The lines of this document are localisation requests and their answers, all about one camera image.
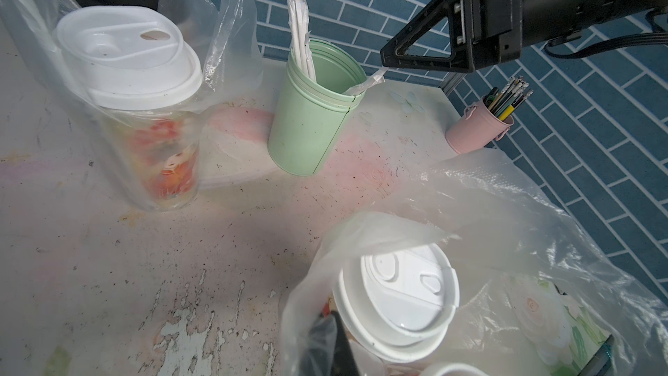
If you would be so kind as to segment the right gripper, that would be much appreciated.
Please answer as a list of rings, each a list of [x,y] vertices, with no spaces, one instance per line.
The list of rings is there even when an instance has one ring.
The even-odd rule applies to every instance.
[[[468,73],[526,47],[574,40],[595,24],[665,8],[667,0],[431,0],[380,50],[382,66]]]

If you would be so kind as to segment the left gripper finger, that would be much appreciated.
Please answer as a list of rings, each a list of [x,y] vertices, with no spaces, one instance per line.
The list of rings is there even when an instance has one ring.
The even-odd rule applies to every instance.
[[[323,310],[308,332],[307,374],[358,376],[350,341],[338,312]]]

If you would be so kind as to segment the clear plastic carrier bag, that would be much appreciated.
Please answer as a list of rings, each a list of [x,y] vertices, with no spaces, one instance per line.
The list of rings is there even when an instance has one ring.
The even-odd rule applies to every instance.
[[[254,0],[1,0],[1,18],[112,184],[146,211],[193,200],[210,115],[263,78]]]

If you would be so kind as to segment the red cup white lid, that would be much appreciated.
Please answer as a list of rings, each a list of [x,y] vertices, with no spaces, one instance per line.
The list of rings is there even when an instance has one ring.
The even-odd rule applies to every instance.
[[[457,273],[436,244],[356,259],[339,273],[330,300],[352,340],[398,364],[434,353],[459,304]]]
[[[426,367],[419,376],[488,376],[488,374],[465,363],[438,362]]]

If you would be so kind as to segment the orange cup white lid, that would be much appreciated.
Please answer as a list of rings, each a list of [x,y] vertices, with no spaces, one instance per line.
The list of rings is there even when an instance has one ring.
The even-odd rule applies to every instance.
[[[55,30],[64,61],[103,112],[104,137],[151,211],[187,205],[198,189],[202,123],[189,109],[203,83],[180,29],[140,6],[91,6]]]

